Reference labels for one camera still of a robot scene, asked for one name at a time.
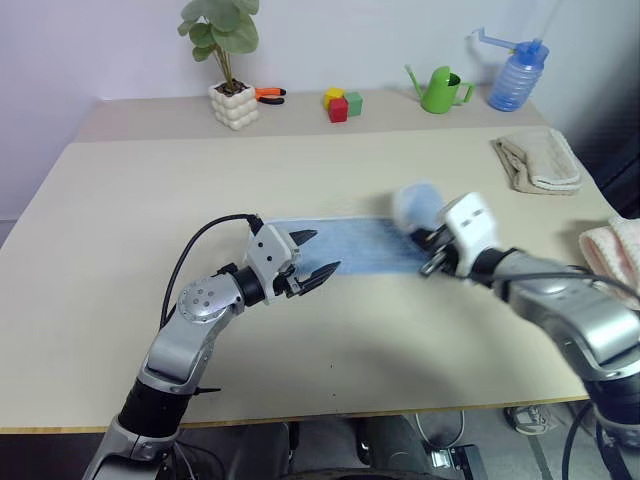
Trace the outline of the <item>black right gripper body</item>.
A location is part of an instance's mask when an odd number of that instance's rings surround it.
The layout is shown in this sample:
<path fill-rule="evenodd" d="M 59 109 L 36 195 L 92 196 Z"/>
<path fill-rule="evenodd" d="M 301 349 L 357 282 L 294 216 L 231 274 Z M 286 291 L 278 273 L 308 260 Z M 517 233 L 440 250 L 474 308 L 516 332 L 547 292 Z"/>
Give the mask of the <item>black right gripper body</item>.
<path fill-rule="evenodd" d="M 428 260 L 438 251 L 446 253 L 446 263 L 443 265 L 441 273 L 455 276 L 458 265 L 459 255 L 454 246 L 454 236 L 447 226 L 441 226 L 433 231 L 430 238 L 430 245 L 422 247 L 427 253 Z"/>

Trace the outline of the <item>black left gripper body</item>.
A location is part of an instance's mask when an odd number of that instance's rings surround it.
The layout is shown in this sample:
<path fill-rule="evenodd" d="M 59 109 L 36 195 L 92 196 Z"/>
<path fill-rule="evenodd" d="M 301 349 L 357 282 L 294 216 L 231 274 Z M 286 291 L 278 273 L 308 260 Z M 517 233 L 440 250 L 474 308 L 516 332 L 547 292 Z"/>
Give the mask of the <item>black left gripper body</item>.
<path fill-rule="evenodd" d="M 304 243 L 301 237 L 292 237 L 290 245 L 291 259 L 278 270 L 273 281 L 276 296 L 284 294 L 287 298 L 302 294 L 302 286 L 296 277 L 296 263 L 300 256 L 300 246 Z"/>

